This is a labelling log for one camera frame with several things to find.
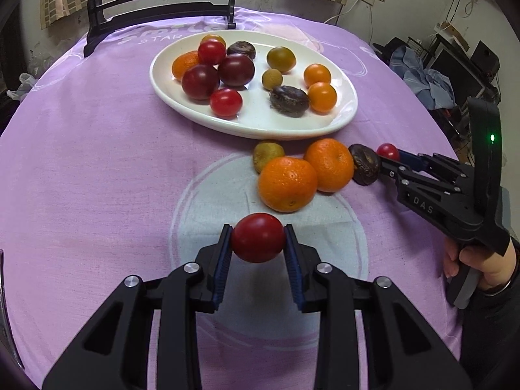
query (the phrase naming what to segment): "person's arm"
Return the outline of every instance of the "person's arm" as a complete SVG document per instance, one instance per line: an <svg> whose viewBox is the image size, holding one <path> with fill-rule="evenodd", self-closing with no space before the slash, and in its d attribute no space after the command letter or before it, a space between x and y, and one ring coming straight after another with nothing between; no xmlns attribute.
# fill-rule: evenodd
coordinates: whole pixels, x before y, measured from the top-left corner
<svg viewBox="0 0 520 390"><path fill-rule="evenodd" d="M446 242L445 274L458 272L458 261L483 272L479 289L463 312L461 365L475 388L503 362L520 330L518 252L510 243L504 257L481 247L464 248Z"/></svg>

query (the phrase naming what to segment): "white oval plate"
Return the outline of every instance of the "white oval plate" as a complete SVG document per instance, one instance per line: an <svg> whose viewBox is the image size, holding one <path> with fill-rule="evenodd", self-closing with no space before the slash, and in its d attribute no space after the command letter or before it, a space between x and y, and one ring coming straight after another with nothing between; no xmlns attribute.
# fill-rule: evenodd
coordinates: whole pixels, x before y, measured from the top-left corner
<svg viewBox="0 0 520 390"><path fill-rule="evenodd" d="M175 111L195 123L220 132L252 139L297 140L327 135L346 126L353 119L358 105L354 86L348 77L320 53L304 45L266 33L253 31L217 31L227 45L236 41L248 41L256 49L255 76L245 88L239 90L243 106L236 118L225 120L215 116L209 102L191 100L180 82L173 77L172 63L181 54L196 50L207 32L180 39L162 50L150 66L150 81L157 95ZM275 46L286 46L296 56L296 67L283 75L283 85L291 85L306 91L303 71L309 64L320 63L332 74L332 86L337 92L337 103L328 114L321 115L308 109L302 117L288 117L272 109L269 92L262 86L262 74L269 66L267 53Z"/></svg>

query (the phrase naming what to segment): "silver bolt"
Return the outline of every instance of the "silver bolt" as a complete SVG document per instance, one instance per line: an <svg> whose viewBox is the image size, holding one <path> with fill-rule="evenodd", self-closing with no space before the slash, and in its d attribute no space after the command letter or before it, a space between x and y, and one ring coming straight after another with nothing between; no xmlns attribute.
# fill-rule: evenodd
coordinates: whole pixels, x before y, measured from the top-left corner
<svg viewBox="0 0 520 390"><path fill-rule="evenodd" d="M392 280L385 276L380 276L376 278L375 282L379 287L383 289L388 289L392 285Z"/></svg>
<svg viewBox="0 0 520 390"><path fill-rule="evenodd" d="M321 263L316 266L316 269L322 274L328 274L332 271L332 265L328 263Z"/></svg>
<svg viewBox="0 0 520 390"><path fill-rule="evenodd" d="M184 266L184 271L187 272L188 274L193 274L194 272L197 272L199 270L200 270L200 265L198 265L197 263L187 263Z"/></svg>
<svg viewBox="0 0 520 390"><path fill-rule="evenodd" d="M125 278L124 283L127 288L134 288L135 286L137 286L139 284L139 277L128 276L127 278Z"/></svg>

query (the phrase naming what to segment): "yellow-green fruit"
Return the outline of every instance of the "yellow-green fruit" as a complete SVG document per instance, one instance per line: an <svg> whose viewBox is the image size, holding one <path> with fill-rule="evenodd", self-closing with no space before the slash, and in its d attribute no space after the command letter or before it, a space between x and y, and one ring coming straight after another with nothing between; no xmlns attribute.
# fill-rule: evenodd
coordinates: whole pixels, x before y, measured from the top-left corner
<svg viewBox="0 0 520 390"><path fill-rule="evenodd" d="M296 66L296 56L286 46L276 46L267 53L267 64L271 69L286 73Z"/></svg>
<svg viewBox="0 0 520 390"><path fill-rule="evenodd" d="M253 165L255 170L260 173L265 165L278 157L284 157L285 151L275 142L262 141L253 151Z"/></svg>
<svg viewBox="0 0 520 390"><path fill-rule="evenodd" d="M269 69L262 75L262 85L265 89L272 91L272 88L280 86L283 82L283 76L279 70Z"/></svg>

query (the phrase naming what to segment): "tablecloth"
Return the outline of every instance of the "tablecloth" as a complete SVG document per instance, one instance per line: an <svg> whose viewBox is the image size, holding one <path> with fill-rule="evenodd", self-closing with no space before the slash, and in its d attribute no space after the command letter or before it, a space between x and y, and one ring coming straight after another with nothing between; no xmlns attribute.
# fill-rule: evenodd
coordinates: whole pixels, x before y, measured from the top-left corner
<svg viewBox="0 0 520 390"><path fill-rule="evenodd" d="M243 8L236 21L237 28L310 46L348 75L359 108L333 135L345 145L392 142L454 156L406 84L352 33ZM129 27L86 59L80 40L38 81L0 138L7 305L26 371L38 386L127 275L164 277L215 243L223 223L270 212L255 190L256 141L186 120L148 79L162 48L224 24L208 17ZM284 143L295 156L308 145ZM391 181L366 188L352 182L335 195L318 194L297 213L275 215L352 277L391 277L458 356L461 329L444 296L442 236L397 203ZM233 257L220 310L199 315L198 323L206 390L313 388L318 317L300 314L292 303L281 256L262 265ZM152 339L149 388L155 348ZM360 356L366 388L363 350Z"/></svg>

